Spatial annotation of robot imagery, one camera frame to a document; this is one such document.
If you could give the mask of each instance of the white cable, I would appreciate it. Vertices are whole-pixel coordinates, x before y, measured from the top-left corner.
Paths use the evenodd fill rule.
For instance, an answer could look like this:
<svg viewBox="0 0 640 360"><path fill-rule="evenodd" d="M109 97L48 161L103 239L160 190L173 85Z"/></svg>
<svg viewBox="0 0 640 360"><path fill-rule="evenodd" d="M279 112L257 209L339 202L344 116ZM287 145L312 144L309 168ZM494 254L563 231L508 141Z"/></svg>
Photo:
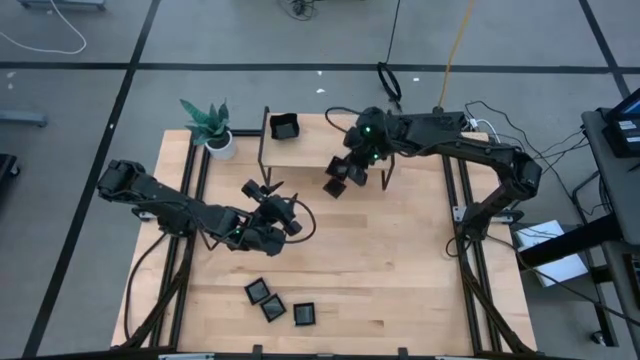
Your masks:
<svg viewBox="0 0 640 360"><path fill-rule="evenodd" d="M491 131L493 132L493 136L496 138L496 141L498 141L498 144L501 143L500 141L500 137L498 137L498 132L496 131L496 129L493 127L493 125L491 125L490 122L488 122L485 119L474 119L476 121L476 123L485 123L487 125L489 125L489 127L491 128Z"/></svg>
<svg viewBox="0 0 640 360"><path fill-rule="evenodd" d="M56 6L56 3L53 0L49 0L49 1L51 2L51 5L53 6L53 9L58 13L58 15L60 16L62 21L64 21L67 25L69 25L71 30L73 30L76 34L78 34L78 36L80 36L80 39L82 39L82 47L80 49L78 49L76 51L38 49L38 48L31 47L31 46L20 44L19 42L13 40L12 38L10 38L7 34L3 33L2 31L0 31L0 35L2 35L5 39L7 39L10 42L12 42L14 45L17 45L17 46L19 46L19 47L21 47L23 49L27 49L27 50L31 50L31 51L43 52L43 53L63 54L63 55L76 55L76 54L81 53L87 47L87 40L84 38L84 36L82 36L80 31L78 31L78 29L73 27L73 25L71 25L71 23L67 20L67 18L65 18L62 15L60 10L58 10L58 7Z"/></svg>

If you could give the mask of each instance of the potted plant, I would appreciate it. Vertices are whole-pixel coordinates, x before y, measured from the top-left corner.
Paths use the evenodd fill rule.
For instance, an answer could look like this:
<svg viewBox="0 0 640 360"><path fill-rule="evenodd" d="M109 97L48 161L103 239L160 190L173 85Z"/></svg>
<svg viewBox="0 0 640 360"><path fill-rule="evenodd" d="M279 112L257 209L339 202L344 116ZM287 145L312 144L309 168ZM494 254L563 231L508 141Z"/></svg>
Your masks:
<svg viewBox="0 0 640 360"><path fill-rule="evenodd" d="M198 110L186 100L180 100L182 107L193 119L186 128L193 133L193 143L204 145L215 159L228 160L236 153L236 144L227 124L229 124L229 109L227 102L218 110L211 104L209 113Z"/></svg>

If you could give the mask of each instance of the white flower pot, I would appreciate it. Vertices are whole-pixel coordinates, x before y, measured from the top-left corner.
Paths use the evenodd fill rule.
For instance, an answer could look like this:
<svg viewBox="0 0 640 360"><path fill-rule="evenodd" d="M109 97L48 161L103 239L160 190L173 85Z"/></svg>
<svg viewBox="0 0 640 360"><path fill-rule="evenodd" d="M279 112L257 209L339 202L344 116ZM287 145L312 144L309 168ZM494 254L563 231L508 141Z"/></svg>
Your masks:
<svg viewBox="0 0 640 360"><path fill-rule="evenodd" d="M206 142L204 144L204 146L207 148L207 150L209 150L209 153L211 153L211 156L213 156L214 159L229 160L233 157L233 155L236 154L236 142L233 139L233 135L231 134L231 131L227 131L227 134L229 134L229 142L225 147L216 149L215 147L210 146L209 142Z"/></svg>

